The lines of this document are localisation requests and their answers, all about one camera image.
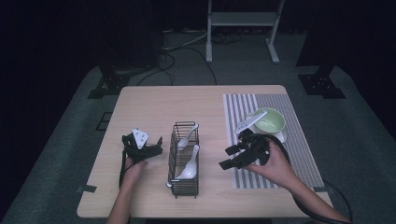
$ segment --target wooden table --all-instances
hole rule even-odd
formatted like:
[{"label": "wooden table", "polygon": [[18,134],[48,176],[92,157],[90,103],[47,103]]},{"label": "wooden table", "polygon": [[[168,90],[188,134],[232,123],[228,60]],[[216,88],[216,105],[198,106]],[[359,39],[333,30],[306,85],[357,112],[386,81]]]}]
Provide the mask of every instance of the wooden table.
[{"label": "wooden table", "polygon": [[[219,162],[228,159],[224,117],[225,93],[286,93],[282,86],[126,87],[117,101],[103,143],[78,206],[80,217],[107,217],[119,191],[123,144],[121,137],[138,128],[149,133],[148,143],[163,137],[163,154],[148,159],[135,188],[131,217],[305,217],[284,189],[234,189],[230,172]],[[177,199],[165,186],[173,125],[199,123],[199,195]],[[327,192],[319,192],[331,203]]]}]

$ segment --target gray carpet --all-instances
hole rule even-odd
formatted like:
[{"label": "gray carpet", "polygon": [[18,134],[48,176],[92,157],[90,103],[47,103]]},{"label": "gray carpet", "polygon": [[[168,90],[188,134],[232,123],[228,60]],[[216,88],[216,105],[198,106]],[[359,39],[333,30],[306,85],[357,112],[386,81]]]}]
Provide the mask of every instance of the gray carpet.
[{"label": "gray carpet", "polygon": [[[324,100],[307,96],[297,75],[315,73],[315,66],[295,67],[305,35],[276,37],[281,64],[273,64],[265,47],[266,35],[243,35],[238,42],[214,45],[210,64],[218,85],[283,85],[291,99],[318,169],[347,197],[356,223],[396,223],[396,143],[375,113],[362,99],[353,80],[340,68],[331,73],[335,86],[346,99]],[[190,34],[168,34],[167,46],[195,38]],[[205,55],[205,43],[189,48]],[[202,55],[192,49],[169,53],[175,64],[152,75],[140,85],[214,85],[215,79]],[[161,67],[172,63],[161,56]],[[158,71],[133,76],[130,85]],[[93,68],[81,83],[64,112],[20,194],[3,223],[104,223],[102,218],[80,218],[76,211],[104,132],[95,130],[104,112],[112,111],[117,96],[87,99],[101,77]],[[342,197],[329,188],[335,208],[347,215]],[[273,223],[305,223],[306,218],[274,218]],[[132,223],[145,223],[132,219]]]}]

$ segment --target black wire dish rack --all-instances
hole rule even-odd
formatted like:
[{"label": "black wire dish rack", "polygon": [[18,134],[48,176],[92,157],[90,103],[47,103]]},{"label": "black wire dish rack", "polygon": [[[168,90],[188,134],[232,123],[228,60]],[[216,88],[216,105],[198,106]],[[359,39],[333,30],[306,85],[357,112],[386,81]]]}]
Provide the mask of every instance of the black wire dish rack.
[{"label": "black wire dish rack", "polygon": [[[199,151],[196,153],[196,175],[193,178],[178,178],[191,160],[194,147],[199,146],[198,124],[194,121],[179,121],[173,127],[169,153],[169,172],[166,186],[177,196],[197,197],[199,191]],[[188,142],[185,147],[177,144],[183,138]]]}]

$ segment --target utensil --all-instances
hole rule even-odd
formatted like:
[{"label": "utensil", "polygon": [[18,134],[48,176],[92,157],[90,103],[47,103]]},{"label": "utensil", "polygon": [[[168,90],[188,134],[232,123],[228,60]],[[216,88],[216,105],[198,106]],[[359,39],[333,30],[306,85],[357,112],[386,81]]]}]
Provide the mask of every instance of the utensil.
[{"label": "utensil", "polygon": [[[189,160],[189,162],[187,162],[186,167],[181,172],[181,174],[171,181],[178,181],[179,179],[193,179],[197,175],[197,162],[195,161],[195,159],[196,159],[199,148],[200,147],[198,145],[194,146],[191,160]],[[171,188],[172,184],[170,182],[167,182],[166,187]]]},{"label": "utensil", "polygon": [[198,128],[198,124],[195,124],[194,126],[192,126],[190,132],[183,137],[182,139],[180,139],[180,141],[177,143],[177,150],[183,150],[183,148],[189,143],[189,138],[192,134],[192,132]]},{"label": "utensil", "polygon": [[236,128],[234,130],[235,134],[241,133],[246,128],[250,127],[252,124],[254,124],[259,119],[264,117],[266,114],[267,114],[267,111],[263,110],[263,111],[261,111],[258,114],[254,114],[254,116],[253,115],[249,116],[245,121],[242,121],[242,122],[238,123],[238,125],[236,126]]}]

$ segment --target dark background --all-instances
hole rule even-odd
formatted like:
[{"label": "dark background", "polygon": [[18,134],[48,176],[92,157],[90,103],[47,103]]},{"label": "dark background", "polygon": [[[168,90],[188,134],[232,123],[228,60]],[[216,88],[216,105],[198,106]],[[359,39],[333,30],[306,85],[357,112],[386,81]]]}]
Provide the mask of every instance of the dark background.
[{"label": "dark background", "polygon": [[[207,4],[202,0],[0,4],[1,219],[86,74],[104,61],[156,63],[161,30],[205,29]],[[214,9],[226,11],[276,6],[277,1],[261,0],[214,3]],[[393,1],[289,0],[278,29],[309,31],[297,65],[317,65],[334,57],[393,136],[395,8]]]}]

